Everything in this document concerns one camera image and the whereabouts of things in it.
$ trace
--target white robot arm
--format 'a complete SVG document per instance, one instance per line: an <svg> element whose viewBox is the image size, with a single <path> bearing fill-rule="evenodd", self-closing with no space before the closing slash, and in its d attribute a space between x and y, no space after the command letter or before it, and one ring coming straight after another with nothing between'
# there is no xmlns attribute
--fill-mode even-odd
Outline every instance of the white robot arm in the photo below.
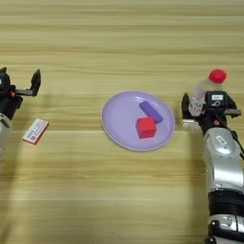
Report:
<svg viewBox="0 0 244 244"><path fill-rule="evenodd" d="M202 113L197 117L191 115L188 107L189 97L185 94L183 122L197 123L204 134L210 211L204 244L244 243L244 173L240 162L244 150L236 132L227 127L226 118L239 116L241 111L224 91L206 92Z"/></svg>
<svg viewBox="0 0 244 244"><path fill-rule="evenodd" d="M23 95L36 96L41 85L41 72L37 70L31 80L30 89L17 90L10 83L7 68L0 70L0 164L3 163L3 154L7 146L11 129L11 120L15 111L20 108Z"/></svg>

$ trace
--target purple block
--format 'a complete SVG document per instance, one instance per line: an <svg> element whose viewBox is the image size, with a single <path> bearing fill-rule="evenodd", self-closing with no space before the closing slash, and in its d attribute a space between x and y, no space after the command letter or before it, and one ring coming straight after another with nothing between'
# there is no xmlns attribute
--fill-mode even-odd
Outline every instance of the purple block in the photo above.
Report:
<svg viewBox="0 0 244 244"><path fill-rule="evenodd" d="M158 124L163 121L163 117L153 108L149 102L145 101L139 104L141 110L148 116L152 117L155 121L155 124Z"/></svg>

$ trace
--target red cube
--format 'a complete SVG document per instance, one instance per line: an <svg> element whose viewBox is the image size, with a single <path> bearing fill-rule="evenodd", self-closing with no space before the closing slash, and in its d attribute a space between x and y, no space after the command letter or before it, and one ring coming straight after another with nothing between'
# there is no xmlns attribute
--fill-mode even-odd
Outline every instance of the red cube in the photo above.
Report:
<svg viewBox="0 0 244 244"><path fill-rule="evenodd" d="M156 125L152 117L138 118L135 125L140 139L154 137Z"/></svg>

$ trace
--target round plate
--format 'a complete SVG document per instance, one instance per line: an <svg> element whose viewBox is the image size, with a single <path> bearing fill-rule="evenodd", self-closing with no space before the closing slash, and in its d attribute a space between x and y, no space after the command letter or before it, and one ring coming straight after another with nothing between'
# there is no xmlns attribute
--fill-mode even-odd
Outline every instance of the round plate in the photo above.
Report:
<svg viewBox="0 0 244 244"><path fill-rule="evenodd" d="M147 115L139 104L148 101L163 117L156 125L152 138L139 139L135 127L136 120ZM118 145L135 151L155 150L166 144L174 131L174 116L171 109L156 96L127 91L113 96L104 106L101 121L106 134Z"/></svg>

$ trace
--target red and white box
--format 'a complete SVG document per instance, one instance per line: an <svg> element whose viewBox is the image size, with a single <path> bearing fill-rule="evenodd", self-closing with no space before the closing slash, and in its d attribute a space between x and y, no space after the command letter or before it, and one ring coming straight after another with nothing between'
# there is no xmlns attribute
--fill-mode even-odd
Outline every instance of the red and white box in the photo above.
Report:
<svg viewBox="0 0 244 244"><path fill-rule="evenodd" d="M23 136L23 140L36 145L48 126L49 122L37 118Z"/></svg>

